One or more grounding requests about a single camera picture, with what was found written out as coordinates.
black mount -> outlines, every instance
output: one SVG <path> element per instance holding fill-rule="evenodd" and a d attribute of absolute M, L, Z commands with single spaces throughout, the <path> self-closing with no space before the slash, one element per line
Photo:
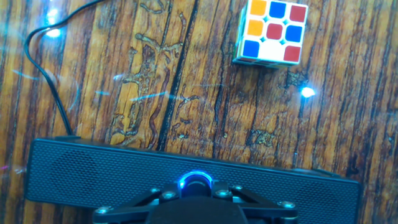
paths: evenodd
<path fill-rule="evenodd" d="M 298 211 L 292 202 L 274 204 L 240 185 L 195 176 L 183 188 L 166 184 L 120 207 L 101 207 L 93 223 L 296 224 Z"/>

black speaker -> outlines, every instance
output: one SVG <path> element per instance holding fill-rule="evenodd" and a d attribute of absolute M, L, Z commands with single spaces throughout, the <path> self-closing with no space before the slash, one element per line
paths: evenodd
<path fill-rule="evenodd" d="M 359 183 L 322 170 L 282 170 L 215 159 L 115 147 L 79 137 L 36 139 L 25 196 L 76 207 L 118 206 L 193 170 L 243 185 L 277 203 L 295 202 L 300 223 L 356 223 Z"/>

rubik's cube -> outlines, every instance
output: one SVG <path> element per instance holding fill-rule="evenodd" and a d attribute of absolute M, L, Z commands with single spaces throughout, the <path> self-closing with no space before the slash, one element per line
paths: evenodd
<path fill-rule="evenodd" d="M 233 62 L 272 68 L 300 63 L 308 6 L 249 0 L 243 8 Z"/>

wood grain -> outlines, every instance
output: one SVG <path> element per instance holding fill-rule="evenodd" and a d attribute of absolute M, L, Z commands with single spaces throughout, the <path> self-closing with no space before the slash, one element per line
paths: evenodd
<path fill-rule="evenodd" d="M 23 54 L 36 27 L 85 2 L 0 0 L 0 223 L 90 223 L 90 211 L 24 200 L 29 144 L 65 134 Z M 105 1 L 38 35 L 76 135 L 264 166 L 319 168 L 363 184 L 361 223 L 398 222 L 396 0 L 303 0 L 302 63 L 231 63 L 246 0 Z M 300 88 L 316 95 L 303 98 Z"/>

black cable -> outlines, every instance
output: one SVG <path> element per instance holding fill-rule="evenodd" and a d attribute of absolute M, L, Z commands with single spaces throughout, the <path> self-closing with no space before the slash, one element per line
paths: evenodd
<path fill-rule="evenodd" d="M 59 97 L 59 95 L 58 95 L 58 93 L 57 93 L 57 89 L 56 89 L 56 87 L 54 86 L 54 83 L 52 82 L 50 76 L 49 76 L 48 73 L 47 73 L 38 63 L 36 63 L 35 60 L 33 60 L 32 57 L 30 56 L 30 53 L 29 53 L 29 45 L 30 45 L 30 42 L 31 42 L 33 36 L 34 36 L 35 34 L 37 34 L 38 32 L 41 32 L 41 31 L 43 31 L 43 30 L 47 30 L 47 29 L 51 29 L 51 28 L 54 28 L 54 27 L 58 27 L 58 26 L 64 25 L 64 24 L 66 24 L 66 23 L 68 22 L 69 19 L 71 19 L 71 18 L 72 18 L 75 14 L 77 14 L 78 12 L 82 11 L 83 9 L 85 9 L 85 8 L 87 8 L 87 7 L 90 7 L 90 6 L 95 5 L 95 4 L 99 3 L 99 2 L 102 2 L 102 1 L 105 1 L 105 0 L 96 0 L 96 1 L 93 1 L 93 2 L 90 2 L 90 3 L 87 3 L 87 4 L 85 4 L 84 6 L 82 6 L 82 7 L 78 8 L 78 9 L 76 9 L 75 11 L 73 11 L 73 12 L 72 12 L 68 17 L 66 17 L 64 20 L 62 20 L 62 21 L 60 21 L 60 22 L 58 22 L 58 23 L 56 23 L 56 24 L 52 24 L 52 25 L 48 25 L 48 26 L 43 26 L 43 27 L 37 28 L 36 30 L 33 30 L 33 31 L 27 36 L 26 41 L 25 41 L 25 44 L 24 44 L 24 50 L 25 50 L 26 57 L 30 60 L 30 62 L 32 62 L 32 64 L 33 64 L 37 69 L 39 69 L 39 71 L 43 74 L 44 78 L 47 80 L 47 83 L 49 84 L 49 87 L 50 87 L 50 89 L 51 89 L 51 93 L 52 93 L 52 95 L 53 95 L 53 97 L 54 97 L 54 100 L 55 100 L 55 103 L 57 104 L 58 109 L 59 109 L 59 111 L 60 111 L 60 113 L 61 113 L 61 117 L 62 117 L 62 120 L 63 120 L 63 123 L 64 123 L 64 125 L 65 125 L 65 128 L 66 128 L 66 130 L 67 130 L 68 135 L 73 135 L 73 131 L 72 131 L 72 128 L 70 127 L 70 122 L 69 122 L 69 119 L 68 119 L 68 116 L 67 116 L 67 112 L 65 111 L 65 108 L 64 108 L 63 105 L 62 105 L 62 101 L 61 101 L 61 99 L 60 99 L 60 97 Z"/>

